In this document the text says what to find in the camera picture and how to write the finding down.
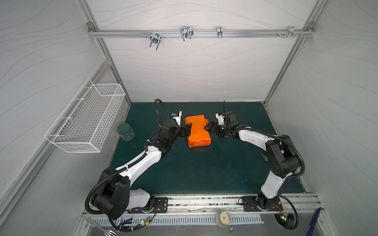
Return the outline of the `orange wrapping paper sheet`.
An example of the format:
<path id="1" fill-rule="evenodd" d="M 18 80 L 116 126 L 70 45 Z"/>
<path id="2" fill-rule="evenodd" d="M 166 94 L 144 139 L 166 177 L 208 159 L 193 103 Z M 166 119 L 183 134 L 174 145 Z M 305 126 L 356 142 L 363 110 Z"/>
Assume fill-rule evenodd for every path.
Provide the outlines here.
<path id="1" fill-rule="evenodd" d="M 211 144 L 211 137 L 205 127 L 209 121 L 204 115 L 190 116 L 185 118 L 185 125 L 191 124 L 191 134 L 188 137 L 188 145 L 190 148 L 209 146 Z"/>

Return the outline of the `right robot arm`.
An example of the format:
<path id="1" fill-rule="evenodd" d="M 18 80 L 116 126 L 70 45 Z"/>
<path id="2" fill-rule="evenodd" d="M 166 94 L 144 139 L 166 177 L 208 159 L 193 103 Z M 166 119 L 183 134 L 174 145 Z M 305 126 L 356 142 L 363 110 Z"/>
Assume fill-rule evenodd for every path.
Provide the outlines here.
<path id="1" fill-rule="evenodd" d="M 230 136 L 250 143 L 266 152 L 265 160 L 270 171 L 258 194 L 259 199 L 271 200 L 278 197 L 279 190 L 288 179 L 304 174 L 303 157 L 288 135 L 277 136 L 240 124 L 233 112 L 217 113 L 216 119 L 216 123 L 211 122 L 204 129 L 220 137 Z"/>

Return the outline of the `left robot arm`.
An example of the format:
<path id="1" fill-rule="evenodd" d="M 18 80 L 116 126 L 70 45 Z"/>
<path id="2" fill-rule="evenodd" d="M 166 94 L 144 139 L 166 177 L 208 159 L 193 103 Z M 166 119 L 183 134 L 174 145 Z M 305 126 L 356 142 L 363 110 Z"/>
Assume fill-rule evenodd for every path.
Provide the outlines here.
<path id="1" fill-rule="evenodd" d="M 116 220 L 128 210 L 151 211 L 155 195 L 149 190 L 132 190 L 133 183 L 152 165 L 171 150 L 179 137 L 191 135 L 192 124 L 180 126 L 175 119 L 166 120 L 159 132 L 147 141 L 144 150 L 128 163 L 105 169 L 85 199 L 85 210 L 90 214 L 105 214 Z"/>

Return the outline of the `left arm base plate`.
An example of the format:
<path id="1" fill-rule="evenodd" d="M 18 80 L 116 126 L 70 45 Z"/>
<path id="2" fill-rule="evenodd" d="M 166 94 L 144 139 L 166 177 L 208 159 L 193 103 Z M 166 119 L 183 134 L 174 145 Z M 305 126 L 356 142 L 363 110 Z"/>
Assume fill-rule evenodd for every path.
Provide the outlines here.
<path id="1" fill-rule="evenodd" d="M 127 213 L 147 214 L 147 213 L 167 213 L 168 198 L 152 197 L 144 207 L 135 207 L 127 210 Z"/>

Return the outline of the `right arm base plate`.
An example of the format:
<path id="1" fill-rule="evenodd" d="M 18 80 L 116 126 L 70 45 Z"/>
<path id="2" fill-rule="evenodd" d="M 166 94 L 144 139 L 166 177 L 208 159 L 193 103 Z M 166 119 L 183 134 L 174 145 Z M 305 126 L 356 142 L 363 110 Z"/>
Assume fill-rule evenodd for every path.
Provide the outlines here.
<path id="1" fill-rule="evenodd" d="M 273 199 L 268 199 L 264 195 L 242 196 L 238 199 L 237 203 L 243 207 L 243 211 L 245 212 L 283 211 L 283 207 L 278 196 Z"/>

